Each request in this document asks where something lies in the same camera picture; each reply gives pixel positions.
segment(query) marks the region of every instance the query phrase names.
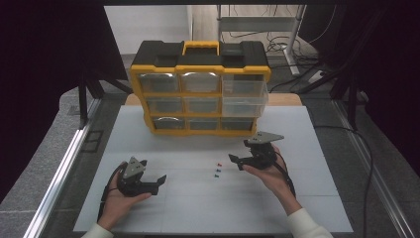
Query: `white surface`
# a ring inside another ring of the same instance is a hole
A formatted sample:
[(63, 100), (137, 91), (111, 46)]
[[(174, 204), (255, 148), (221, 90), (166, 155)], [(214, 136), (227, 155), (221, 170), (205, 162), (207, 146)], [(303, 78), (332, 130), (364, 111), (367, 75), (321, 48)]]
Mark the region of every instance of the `white surface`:
[[(286, 159), (298, 200), (331, 232), (352, 232), (306, 107), (272, 107), (258, 121)], [(138, 106), (123, 106), (74, 231), (96, 221), (103, 187), (122, 161), (148, 160), (143, 181), (167, 175), (157, 196), (136, 205), (114, 231), (165, 234), (275, 234), (288, 232), (286, 215), (263, 183), (240, 172), (228, 154), (250, 155), (246, 138), (153, 135)], [(217, 164), (223, 165), (214, 178)]]
[(105, 6), (121, 55), (136, 54), (142, 41), (167, 43), (191, 39), (187, 6)]

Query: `white table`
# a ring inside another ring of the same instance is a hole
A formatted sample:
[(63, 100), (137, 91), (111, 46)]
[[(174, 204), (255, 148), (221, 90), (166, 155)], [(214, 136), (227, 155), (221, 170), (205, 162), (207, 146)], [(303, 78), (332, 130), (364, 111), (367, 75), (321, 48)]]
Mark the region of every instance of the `white table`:
[[(262, 131), (281, 134), (281, 149), (297, 199), (330, 232), (352, 232), (343, 203), (304, 106), (268, 106)], [(109, 176), (132, 156), (148, 160), (143, 181), (167, 175), (157, 196), (135, 205), (113, 231), (142, 234), (288, 233), (286, 214), (263, 183), (230, 162), (228, 154), (249, 156), (246, 138), (172, 137), (151, 134), (140, 106), (122, 106), (102, 161), (74, 227), (96, 222)], [(217, 164), (222, 164), (215, 178)]]

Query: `gray floor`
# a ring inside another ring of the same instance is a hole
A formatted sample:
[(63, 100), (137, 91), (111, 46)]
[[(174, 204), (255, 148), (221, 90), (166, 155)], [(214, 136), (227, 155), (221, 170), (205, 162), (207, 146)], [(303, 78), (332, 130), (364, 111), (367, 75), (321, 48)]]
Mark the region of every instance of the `gray floor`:
[[(132, 56), (123, 56), (126, 65)], [(285, 64), (284, 58), (271, 63)], [(302, 78), (292, 89), (305, 85), (311, 73)], [(272, 72), (268, 88), (285, 82), (291, 77), (288, 69), (278, 68)], [(300, 95), (310, 111), (314, 125), (341, 126), (337, 111), (328, 96), (333, 85), (327, 83), (316, 90)], [(277, 92), (288, 92), (293, 83), (277, 88)], [(98, 147), (84, 143), (83, 152), (75, 161), (74, 169), (55, 206), (43, 237), (79, 237), (71, 232), (84, 197), (96, 172), (107, 139), (111, 133), (119, 107), (124, 104), (126, 94), (103, 83), (107, 106), (100, 106), (97, 120), (88, 139), (102, 134)], [(0, 205), (0, 237), (22, 237), (27, 230), (53, 175), (78, 127), (78, 116), (70, 115), (70, 108), (77, 106), (77, 90), (70, 90), (60, 100), (60, 110), (33, 159)], [(375, 165), (382, 172), (387, 185), (395, 195), (413, 228), (420, 227), (420, 178), (411, 170), (405, 159), (370, 120), (361, 105), (358, 107), (357, 124), (372, 150)], [(345, 131), (316, 129), (318, 139), (331, 169), (334, 181), (348, 213), (355, 233), (334, 234), (335, 237), (362, 237), (363, 187), (367, 173), (355, 148)], [(370, 188), (367, 207), (367, 237), (398, 237), (387, 211), (375, 189)]]

